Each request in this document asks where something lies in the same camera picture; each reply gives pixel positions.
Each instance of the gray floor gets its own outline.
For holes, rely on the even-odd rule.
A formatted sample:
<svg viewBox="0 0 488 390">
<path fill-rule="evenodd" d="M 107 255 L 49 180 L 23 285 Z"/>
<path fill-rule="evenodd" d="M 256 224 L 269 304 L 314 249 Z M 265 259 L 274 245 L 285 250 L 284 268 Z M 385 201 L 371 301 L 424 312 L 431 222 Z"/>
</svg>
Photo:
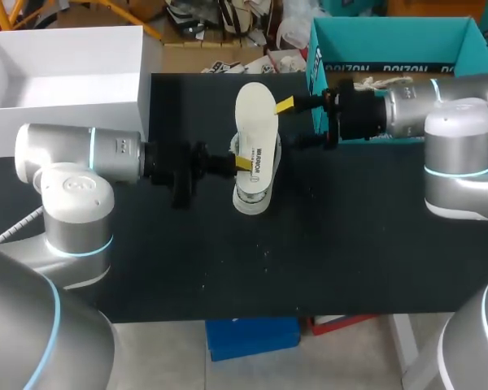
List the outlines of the gray floor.
<svg viewBox="0 0 488 390">
<path fill-rule="evenodd" d="M 418 345 L 445 321 L 412 316 Z M 115 325 L 124 349 L 120 390 L 399 390 L 401 379 L 385 317 L 323 336 L 304 335 L 298 347 L 211 362 L 204 322 Z"/>
</svg>

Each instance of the white box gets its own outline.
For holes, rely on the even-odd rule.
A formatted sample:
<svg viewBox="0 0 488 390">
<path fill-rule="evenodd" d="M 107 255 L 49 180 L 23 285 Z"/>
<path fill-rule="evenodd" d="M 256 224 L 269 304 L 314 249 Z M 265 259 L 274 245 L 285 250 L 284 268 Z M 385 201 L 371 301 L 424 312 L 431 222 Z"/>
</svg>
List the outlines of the white box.
<svg viewBox="0 0 488 390">
<path fill-rule="evenodd" d="M 0 32 L 0 157 L 22 124 L 139 131 L 146 141 L 150 64 L 141 26 Z"/>
</svg>

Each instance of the black table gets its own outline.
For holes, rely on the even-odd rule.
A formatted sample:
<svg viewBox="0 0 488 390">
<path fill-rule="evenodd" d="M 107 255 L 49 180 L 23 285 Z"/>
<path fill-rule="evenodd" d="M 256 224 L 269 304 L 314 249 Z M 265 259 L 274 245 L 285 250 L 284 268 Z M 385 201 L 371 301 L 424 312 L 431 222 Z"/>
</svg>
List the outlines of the black table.
<svg viewBox="0 0 488 390">
<path fill-rule="evenodd" d="M 225 153 L 235 97 L 252 80 L 277 100 L 305 91 L 301 74 L 154 75 L 151 136 Z M 280 129 L 287 145 L 311 116 L 282 116 Z M 233 208 L 232 180 L 203 180 L 188 211 L 145 181 L 116 185 L 111 272 L 94 299 L 80 293 L 113 322 L 457 310 L 488 281 L 488 223 L 426 210 L 423 157 L 421 144 L 284 147 L 256 217 Z M 0 232 L 40 204 L 0 158 Z"/>
</svg>

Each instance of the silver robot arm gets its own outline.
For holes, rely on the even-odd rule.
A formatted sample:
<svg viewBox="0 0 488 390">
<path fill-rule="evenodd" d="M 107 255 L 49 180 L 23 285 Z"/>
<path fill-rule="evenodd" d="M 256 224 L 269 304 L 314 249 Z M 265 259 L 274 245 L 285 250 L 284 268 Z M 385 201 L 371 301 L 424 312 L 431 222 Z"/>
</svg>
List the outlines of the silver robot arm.
<svg viewBox="0 0 488 390">
<path fill-rule="evenodd" d="M 383 97 L 385 132 L 395 138 L 422 137 L 430 112 L 465 98 L 481 99 L 488 106 L 488 73 L 389 87 Z"/>
<path fill-rule="evenodd" d="M 488 103 L 443 104 L 425 121 L 425 203 L 450 219 L 488 220 Z"/>
<path fill-rule="evenodd" d="M 63 288 L 93 284 L 110 269 L 114 192 L 89 168 L 50 164 L 37 175 L 46 231 L 0 250 Z"/>
<path fill-rule="evenodd" d="M 110 269 L 114 239 L 110 182 L 143 175 L 139 132 L 25 124 L 15 144 L 19 179 L 41 194 L 46 231 L 0 250 L 64 288 L 98 282 Z"/>
<path fill-rule="evenodd" d="M 18 132 L 15 169 L 41 194 L 46 231 L 0 242 L 0 250 L 60 287 L 79 288 L 110 267 L 114 193 L 107 181 L 146 177 L 172 189 L 172 207 L 186 208 L 196 180 L 233 178 L 237 163 L 234 154 L 210 155 L 202 142 L 148 143 L 138 132 L 31 123 Z"/>
<path fill-rule="evenodd" d="M 104 315 L 0 251 L 0 389 L 113 390 L 121 359 Z"/>
</svg>

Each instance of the shoe insole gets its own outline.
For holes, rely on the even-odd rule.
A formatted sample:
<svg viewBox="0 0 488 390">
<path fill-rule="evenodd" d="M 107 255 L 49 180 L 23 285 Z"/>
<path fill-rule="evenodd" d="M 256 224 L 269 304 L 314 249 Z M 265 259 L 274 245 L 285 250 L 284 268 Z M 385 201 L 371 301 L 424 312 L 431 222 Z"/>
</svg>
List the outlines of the shoe insole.
<svg viewBox="0 0 488 390">
<path fill-rule="evenodd" d="M 237 173 L 237 186 L 244 193 L 261 193 L 271 184 L 278 133 L 276 107 L 275 98 L 264 84 L 248 83 L 237 95 L 237 154 L 253 162 L 251 172 Z"/>
</svg>

